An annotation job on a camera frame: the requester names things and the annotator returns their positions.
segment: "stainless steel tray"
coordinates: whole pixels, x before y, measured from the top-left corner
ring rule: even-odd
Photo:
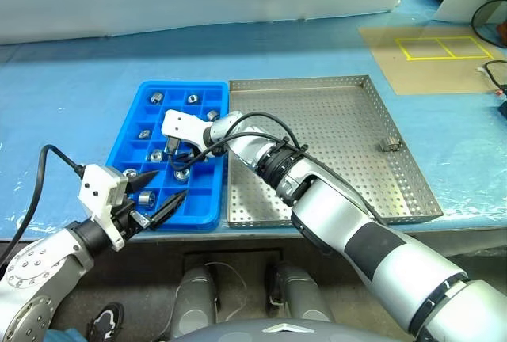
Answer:
[[[443,214],[367,75],[231,81],[230,90],[231,110],[279,116],[308,144],[308,153],[342,175],[389,223]],[[255,120],[283,135],[274,122]],[[399,139],[400,149],[383,152],[380,141],[386,137]],[[291,224],[291,209],[234,157],[228,172],[230,226]]]

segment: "floor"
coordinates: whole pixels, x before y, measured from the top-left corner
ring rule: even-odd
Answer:
[[[59,307],[52,328],[75,327],[83,333],[87,321],[104,304],[118,301],[126,311],[124,330],[118,341],[151,340],[166,327],[184,269],[205,261],[230,264],[248,286],[245,292],[232,271],[216,267],[221,301],[219,321],[244,299],[246,307],[233,319],[266,317],[264,267],[280,259],[297,263],[312,275],[337,322],[402,341],[413,340],[366,291],[345,260],[326,258],[303,239],[130,244],[120,254],[106,253],[96,261],[94,270]],[[505,257],[462,256],[453,260],[472,279],[485,279],[507,293]]]

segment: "black shoe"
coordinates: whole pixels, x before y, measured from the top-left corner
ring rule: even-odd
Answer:
[[[124,321],[124,307],[110,302],[89,324],[86,330],[88,342],[113,342]]]

